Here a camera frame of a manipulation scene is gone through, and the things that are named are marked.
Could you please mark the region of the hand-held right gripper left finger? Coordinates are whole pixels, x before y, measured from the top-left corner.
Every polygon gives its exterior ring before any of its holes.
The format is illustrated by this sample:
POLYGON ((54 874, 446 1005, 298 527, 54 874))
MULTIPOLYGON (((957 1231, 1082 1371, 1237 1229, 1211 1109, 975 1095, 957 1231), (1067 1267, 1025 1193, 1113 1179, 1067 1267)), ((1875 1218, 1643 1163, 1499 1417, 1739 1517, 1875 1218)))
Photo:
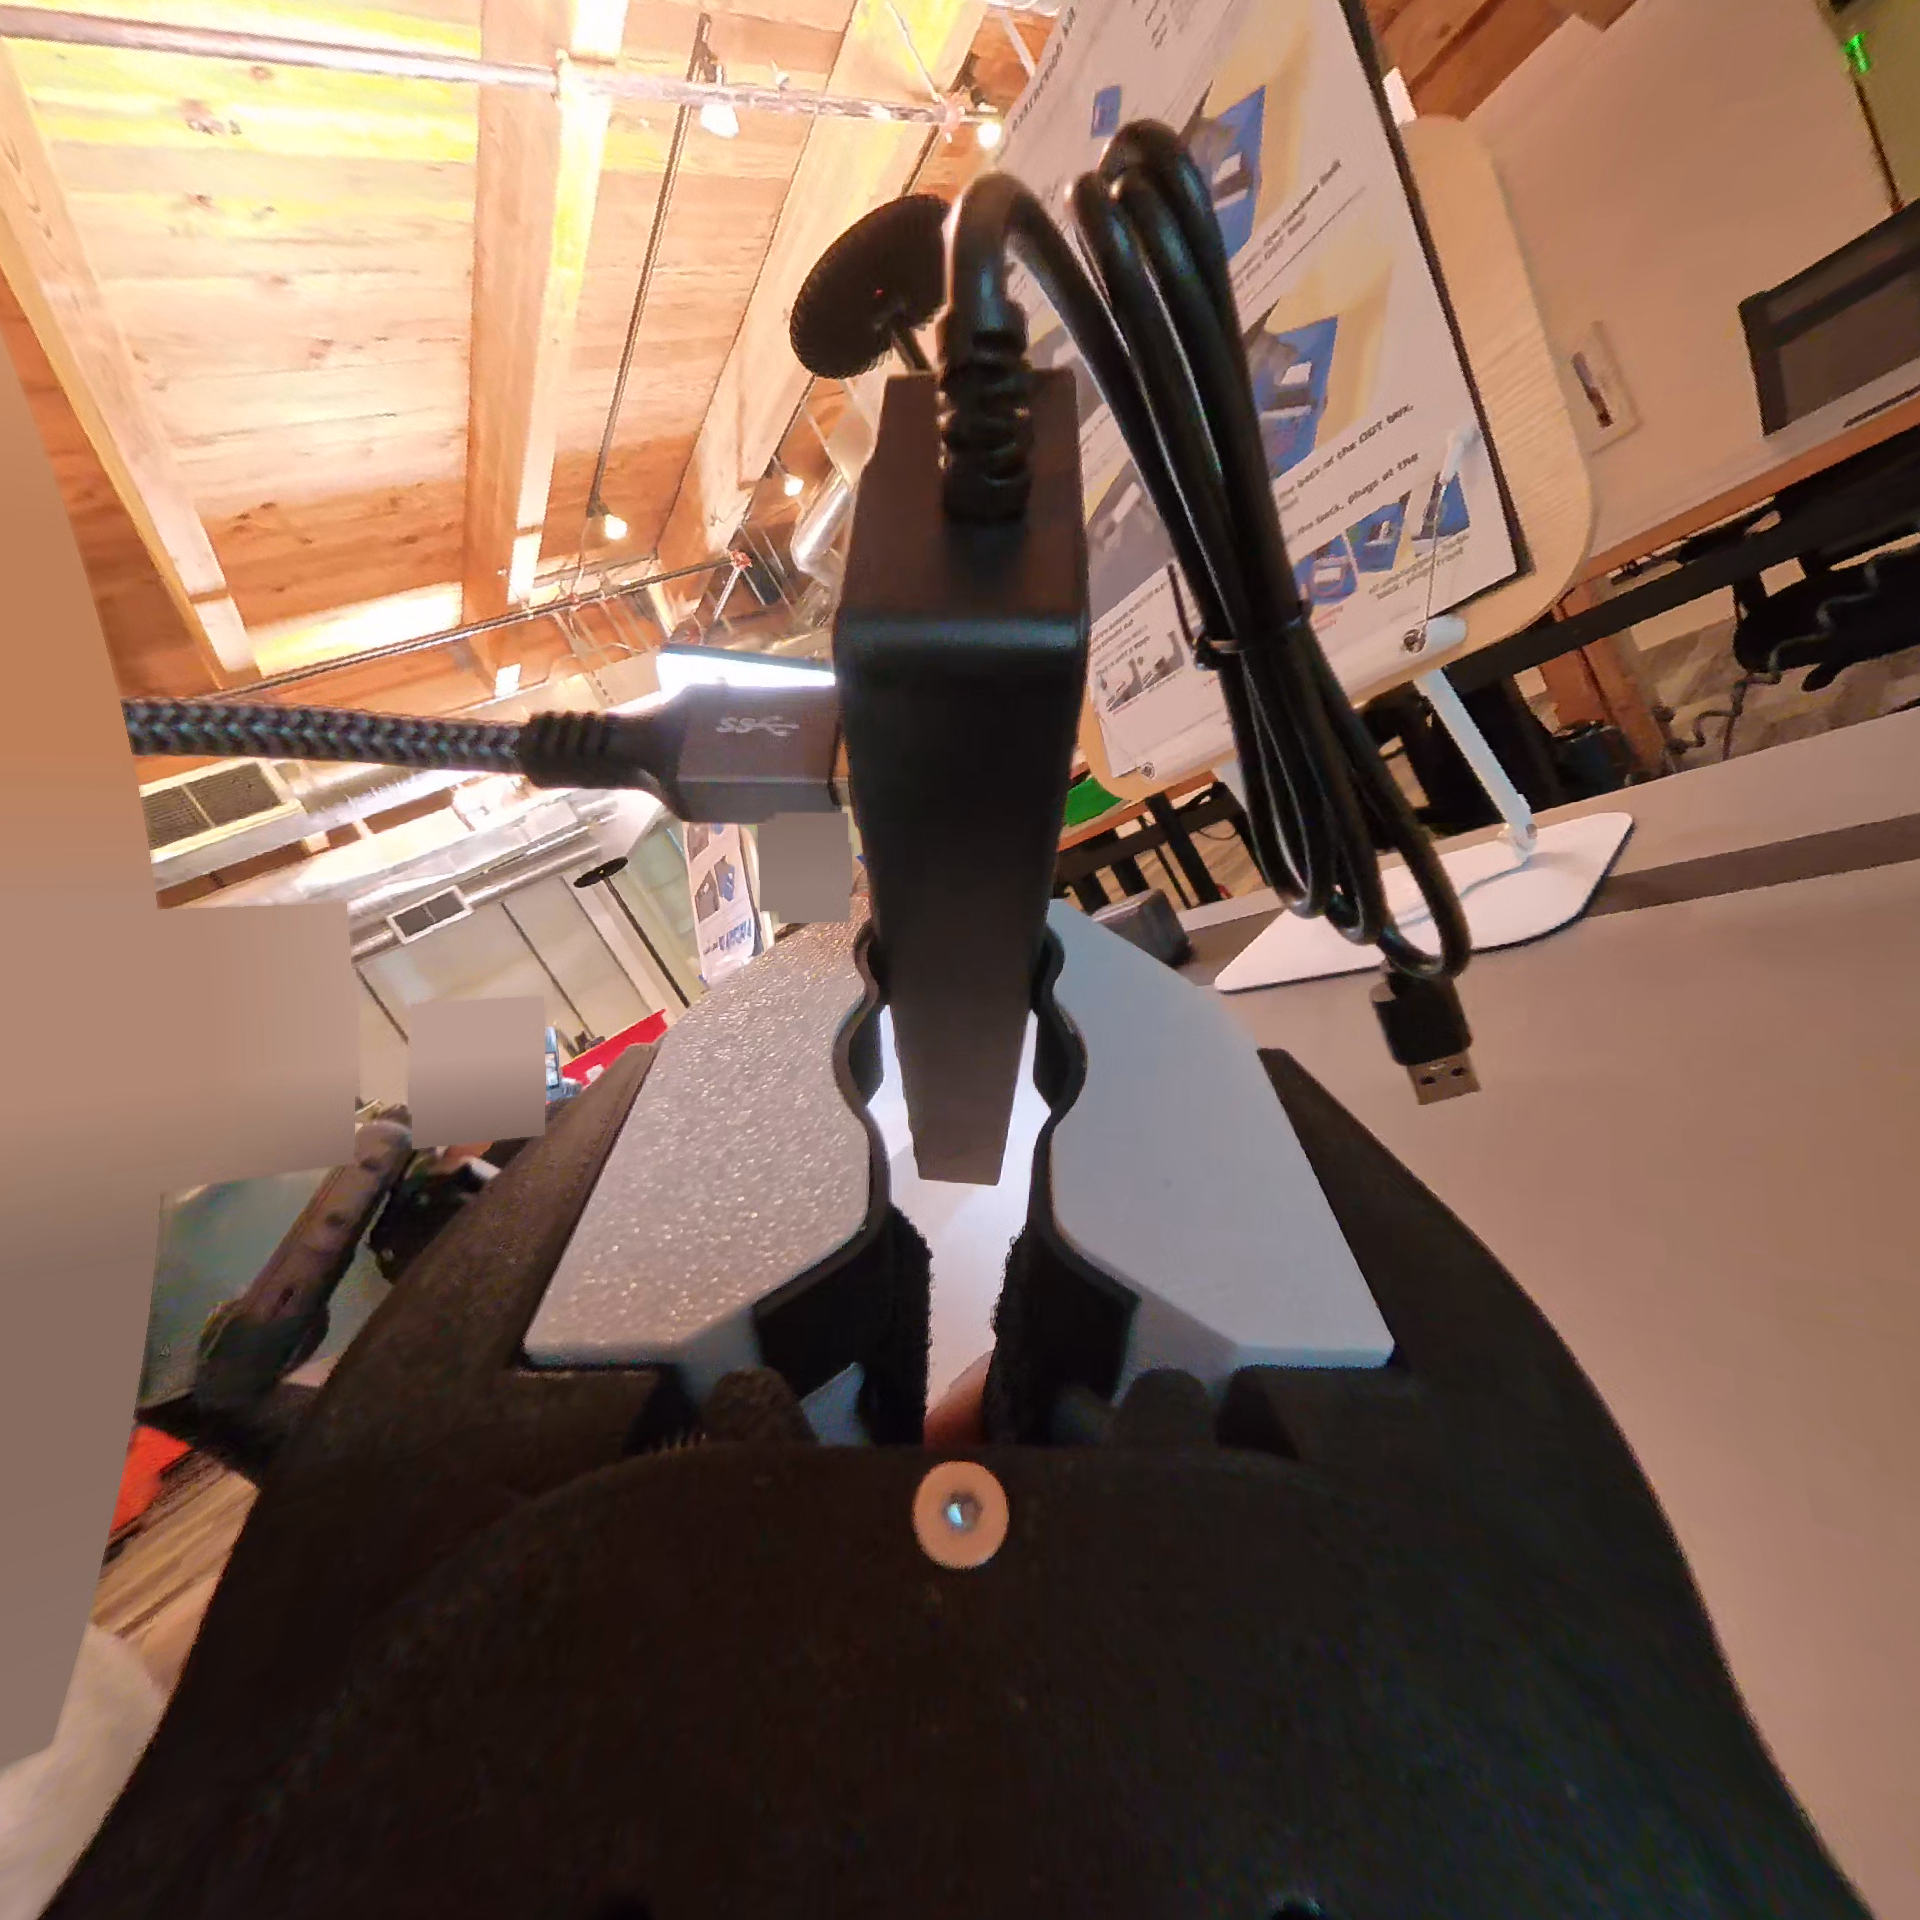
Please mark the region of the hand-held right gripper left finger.
POLYGON ((847 1037, 864 916, 809 924, 672 1025, 522 1337, 537 1370, 760 1365, 753 1315, 890 1193, 847 1037))

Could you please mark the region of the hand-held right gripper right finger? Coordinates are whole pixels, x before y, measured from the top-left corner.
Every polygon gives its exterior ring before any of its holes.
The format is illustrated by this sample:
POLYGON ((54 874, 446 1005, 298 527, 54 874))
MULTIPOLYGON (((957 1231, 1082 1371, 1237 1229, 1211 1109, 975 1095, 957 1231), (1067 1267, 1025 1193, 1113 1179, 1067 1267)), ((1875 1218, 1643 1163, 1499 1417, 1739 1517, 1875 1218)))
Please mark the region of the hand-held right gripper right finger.
POLYGON ((1257 1046, 1208 989, 1047 913, 1030 1226, 1063 1373, 1375 1370, 1375 1298, 1257 1046))

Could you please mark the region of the black charger box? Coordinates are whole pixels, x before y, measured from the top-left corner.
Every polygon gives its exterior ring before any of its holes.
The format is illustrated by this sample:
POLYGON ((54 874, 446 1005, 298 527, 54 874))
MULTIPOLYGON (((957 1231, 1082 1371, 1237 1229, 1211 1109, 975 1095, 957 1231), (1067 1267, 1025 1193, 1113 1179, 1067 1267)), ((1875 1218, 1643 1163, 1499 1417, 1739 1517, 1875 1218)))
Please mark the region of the black charger box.
POLYGON ((1125 895, 1102 905, 1090 918, 1168 969, 1178 969, 1193 957, 1193 945, 1178 910, 1163 891, 1146 889, 1125 895))

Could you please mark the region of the white sheet stand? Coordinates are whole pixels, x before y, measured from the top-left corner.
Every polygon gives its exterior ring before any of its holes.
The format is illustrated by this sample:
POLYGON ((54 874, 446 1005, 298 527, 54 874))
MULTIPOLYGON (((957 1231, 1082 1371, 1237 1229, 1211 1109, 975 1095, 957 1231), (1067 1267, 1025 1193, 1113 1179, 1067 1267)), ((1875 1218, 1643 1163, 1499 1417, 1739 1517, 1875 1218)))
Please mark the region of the white sheet stand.
MULTIPOLYGON (((1424 663, 1413 689, 1440 726, 1441 739, 1469 771, 1471 789, 1494 806, 1494 838, 1440 862, 1462 903, 1477 954, 1519 946, 1569 926, 1593 905, 1625 847, 1633 821, 1623 809, 1542 823, 1536 806, 1499 756, 1487 723, 1451 685, 1441 661, 1467 635, 1459 614, 1432 611, 1432 585, 1424 588, 1424 621, 1410 631, 1408 650, 1424 663)), ((1354 949, 1302 918, 1272 918, 1216 979, 1225 994, 1286 988, 1297 981, 1359 971, 1354 949)))

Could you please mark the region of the printed instruction sheet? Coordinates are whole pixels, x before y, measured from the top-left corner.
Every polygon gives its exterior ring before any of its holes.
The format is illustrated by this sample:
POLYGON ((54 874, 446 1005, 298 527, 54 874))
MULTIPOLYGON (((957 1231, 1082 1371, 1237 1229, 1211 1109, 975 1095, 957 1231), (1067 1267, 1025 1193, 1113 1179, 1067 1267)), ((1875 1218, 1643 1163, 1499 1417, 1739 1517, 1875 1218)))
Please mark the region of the printed instruction sheet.
POLYGON ((1522 574, 1400 122, 1337 3, 1065 5, 998 166, 1072 183, 1151 119, 1203 181, 1291 578, 1350 697, 1522 574))

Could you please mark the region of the wooden office desk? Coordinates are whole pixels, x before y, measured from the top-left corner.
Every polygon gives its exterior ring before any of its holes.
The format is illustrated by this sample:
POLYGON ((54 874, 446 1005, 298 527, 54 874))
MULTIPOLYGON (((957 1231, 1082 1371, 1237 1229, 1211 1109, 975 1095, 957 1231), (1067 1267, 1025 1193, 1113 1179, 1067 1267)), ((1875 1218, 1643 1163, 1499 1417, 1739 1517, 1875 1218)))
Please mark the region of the wooden office desk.
POLYGON ((1895 394, 1878 406, 1849 419, 1839 431, 1822 443, 1795 451, 1793 454, 1747 474, 1706 498, 1653 522, 1647 527, 1625 534, 1591 554, 1573 585, 1553 606, 1553 613, 1566 617, 1593 604, 1598 583, 1617 574, 1617 570, 1643 563, 1645 558, 1666 551, 1672 543, 1686 541, 1734 518, 1742 511, 1753 511, 1761 502, 1775 498, 1787 486, 1801 485, 1833 466, 1847 463, 1885 442, 1911 431, 1918 425, 1918 389, 1895 394))

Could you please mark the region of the black round ceiling disc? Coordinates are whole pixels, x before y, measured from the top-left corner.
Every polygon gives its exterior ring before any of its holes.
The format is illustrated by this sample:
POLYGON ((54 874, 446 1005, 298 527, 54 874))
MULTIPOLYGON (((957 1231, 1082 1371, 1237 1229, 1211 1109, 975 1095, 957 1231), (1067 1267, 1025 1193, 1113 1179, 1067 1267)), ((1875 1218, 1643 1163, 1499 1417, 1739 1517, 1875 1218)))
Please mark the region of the black round ceiling disc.
POLYGON ((921 331, 945 307, 945 220, 945 198, 904 194, 827 247, 787 319, 787 342, 806 372, 853 379, 886 353, 906 372, 929 372, 921 331))

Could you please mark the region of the black computer monitor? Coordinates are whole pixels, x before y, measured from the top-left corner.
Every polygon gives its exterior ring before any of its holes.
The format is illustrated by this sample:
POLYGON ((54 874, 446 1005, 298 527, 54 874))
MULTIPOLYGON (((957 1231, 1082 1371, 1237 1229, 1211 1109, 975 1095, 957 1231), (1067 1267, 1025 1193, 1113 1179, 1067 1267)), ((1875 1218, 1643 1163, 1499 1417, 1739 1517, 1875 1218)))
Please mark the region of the black computer monitor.
POLYGON ((1918 358, 1911 204, 1737 309, 1759 423, 1774 437, 1918 358))

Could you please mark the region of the silver air duct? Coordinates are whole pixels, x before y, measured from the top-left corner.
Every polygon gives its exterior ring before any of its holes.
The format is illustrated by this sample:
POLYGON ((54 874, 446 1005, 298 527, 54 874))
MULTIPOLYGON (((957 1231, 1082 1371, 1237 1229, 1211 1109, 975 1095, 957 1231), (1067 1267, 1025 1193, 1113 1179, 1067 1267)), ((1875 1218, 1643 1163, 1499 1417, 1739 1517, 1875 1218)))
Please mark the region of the silver air duct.
POLYGON ((795 571, 824 593, 837 593, 845 570, 842 543, 854 507, 854 485, 837 474, 806 502, 787 537, 795 571))

